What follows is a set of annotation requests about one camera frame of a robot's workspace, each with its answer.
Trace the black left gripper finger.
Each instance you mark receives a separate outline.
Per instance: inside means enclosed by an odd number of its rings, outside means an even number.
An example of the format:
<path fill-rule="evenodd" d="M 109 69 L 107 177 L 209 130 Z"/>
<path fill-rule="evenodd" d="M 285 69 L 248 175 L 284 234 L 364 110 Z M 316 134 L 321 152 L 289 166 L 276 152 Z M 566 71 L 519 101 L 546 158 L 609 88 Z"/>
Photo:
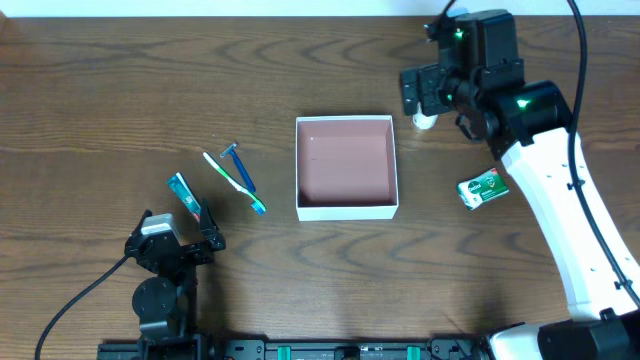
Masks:
<path fill-rule="evenodd" d="M 143 225 L 144 225 L 144 221 L 145 221 L 148 217 L 150 217 L 151 215 L 152 215 L 152 211 L 151 211 L 151 210 L 149 210 L 149 209 L 146 209 L 146 210 L 143 212 L 143 215 L 142 215 L 142 217 L 141 217 L 141 219 L 140 219 L 140 221 L 139 221 L 139 223 L 138 223 L 138 225 L 137 225 L 137 232 L 138 232 L 138 233 L 140 233 L 140 232 L 141 232 L 141 229 L 142 229 L 142 227 L 143 227 Z"/>
<path fill-rule="evenodd" d="M 206 240 L 216 240 L 219 235 L 219 228 L 213 220 L 205 198 L 201 201 L 199 231 Z"/>

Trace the white cream tube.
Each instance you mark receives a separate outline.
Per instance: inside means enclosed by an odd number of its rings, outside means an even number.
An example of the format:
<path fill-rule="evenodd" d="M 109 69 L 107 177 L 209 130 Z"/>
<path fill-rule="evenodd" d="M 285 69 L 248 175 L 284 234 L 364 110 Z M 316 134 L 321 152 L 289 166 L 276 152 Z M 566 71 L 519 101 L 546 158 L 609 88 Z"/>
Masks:
<path fill-rule="evenodd" d="M 428 130 L 436 124 L 437 119 L 437 115 L 426 116 L 416 113 L 412 116 L 412 123 L 418 130 Z"/>

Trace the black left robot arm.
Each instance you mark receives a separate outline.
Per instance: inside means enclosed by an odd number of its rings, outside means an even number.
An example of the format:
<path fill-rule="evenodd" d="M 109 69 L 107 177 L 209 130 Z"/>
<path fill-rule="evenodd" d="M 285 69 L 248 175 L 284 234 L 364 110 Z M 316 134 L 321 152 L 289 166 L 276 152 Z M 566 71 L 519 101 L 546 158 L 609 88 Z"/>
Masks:
<path fill-rule="evenodd" d="M 185 338 L 196 332 L 196 267 L 212 263 L 214 253 L 226 248 L 206 201 L 198 225 L 203 240 L 182 245 L 173 216 L 147 210 L 125 243 L 125 255 L 153 274 L 132 297 L 145 339 Z"/>

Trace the green soap bar packet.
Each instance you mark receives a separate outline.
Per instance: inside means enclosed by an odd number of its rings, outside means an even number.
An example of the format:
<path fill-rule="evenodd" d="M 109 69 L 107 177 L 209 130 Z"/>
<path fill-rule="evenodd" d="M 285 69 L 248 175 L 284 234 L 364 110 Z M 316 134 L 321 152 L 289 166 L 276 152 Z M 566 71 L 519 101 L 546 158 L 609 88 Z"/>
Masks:
<path fill-rule="evenodd" d="M 490 168 L 479 176 L 460 182 L 456 189 L 468 210 L 475 210 L 509 193 L 508 186 L 496 168 Z"/>

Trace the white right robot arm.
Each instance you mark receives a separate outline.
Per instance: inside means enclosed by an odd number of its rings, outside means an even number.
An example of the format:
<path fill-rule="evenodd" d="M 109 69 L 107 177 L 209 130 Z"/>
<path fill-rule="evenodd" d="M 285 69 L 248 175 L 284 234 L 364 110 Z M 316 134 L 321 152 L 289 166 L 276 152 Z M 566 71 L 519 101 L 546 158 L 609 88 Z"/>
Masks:
<path fill-rule="evenodd" d="M 452 16 L 425 28 L 435 64 L 401 75 L 414 119 L 455 112 L 471 141 L 486 143 L 521 189 L 559 270 L 569 317 L 519 324 L 485 336 L 479 359 L 635 359 L 639 355 L 639 266 L 586 166 L 580 107 L 550 81 L 529 83 L 506 10 Z"/>

